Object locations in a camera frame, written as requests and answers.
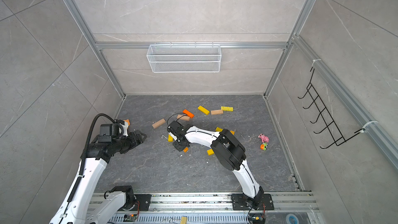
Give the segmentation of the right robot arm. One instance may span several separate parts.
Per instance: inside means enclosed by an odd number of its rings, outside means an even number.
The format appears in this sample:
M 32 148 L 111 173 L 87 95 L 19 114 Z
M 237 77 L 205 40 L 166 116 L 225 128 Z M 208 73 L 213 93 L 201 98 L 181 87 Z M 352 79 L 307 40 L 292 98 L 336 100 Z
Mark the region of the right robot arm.
M 245 205 L 253 209 L 262 206 L 264 190 L 250 171 L 246 149 L 229 130 L 207 131 L 191 124 L 182 125 L 178 121 L 173 121 L 167 131 L 174 140 L 173 146 L 178 151 L 189 148 L 191 144 L 209 147 L 218 161 L 237 178 L 243 190 Z

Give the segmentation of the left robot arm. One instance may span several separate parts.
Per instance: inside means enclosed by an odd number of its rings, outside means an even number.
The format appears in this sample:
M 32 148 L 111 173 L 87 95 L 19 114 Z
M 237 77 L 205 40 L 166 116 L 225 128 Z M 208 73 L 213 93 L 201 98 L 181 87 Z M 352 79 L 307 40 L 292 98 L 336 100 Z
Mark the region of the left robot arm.
M 106 224 L 118 211 L 140 207 L 131 186 L 116 186 L 104 194 L 104 202 L 88 215 L 90 200 L 97 183 L 117 153 L 124 154 L 142 144 L 147 136 L 139 130 L 129 131 L 129 120 L 97 114 L 88 132 L 75 179 L 52 224 Z

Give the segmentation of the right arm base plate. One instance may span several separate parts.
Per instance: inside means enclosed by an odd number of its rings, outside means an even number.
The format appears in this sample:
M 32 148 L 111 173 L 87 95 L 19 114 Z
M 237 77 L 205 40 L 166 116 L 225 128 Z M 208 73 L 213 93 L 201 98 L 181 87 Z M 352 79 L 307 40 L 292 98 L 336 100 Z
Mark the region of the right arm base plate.
M 261 198 L 252 199 L 244 194 L 232 194 L 232 206 L 235 211 L 240 210 L 274 210 L 274 203 L 270 194 L 260 194 Z

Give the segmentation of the yellow block bottom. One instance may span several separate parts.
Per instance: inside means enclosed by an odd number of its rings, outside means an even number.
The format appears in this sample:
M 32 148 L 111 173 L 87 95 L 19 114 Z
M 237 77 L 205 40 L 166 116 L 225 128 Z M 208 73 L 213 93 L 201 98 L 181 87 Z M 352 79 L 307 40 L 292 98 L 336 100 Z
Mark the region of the yellow block bottom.
M 207 154 L 208 154 L 209 156 L 211 156 L 211 155 L 214 154 L 214 151 L 213 151 L 212 149 L 209 149 L 209 150 L 207 151 Z

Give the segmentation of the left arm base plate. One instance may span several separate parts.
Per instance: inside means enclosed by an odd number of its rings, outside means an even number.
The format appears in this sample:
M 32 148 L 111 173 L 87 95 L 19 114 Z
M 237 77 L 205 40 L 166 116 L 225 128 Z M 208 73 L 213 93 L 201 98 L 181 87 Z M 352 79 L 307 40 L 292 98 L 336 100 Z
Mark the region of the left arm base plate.
M 135 199 L 123 208 L 124 211 L 148 211 L 151 204 L 151 194 L 137 194 Z

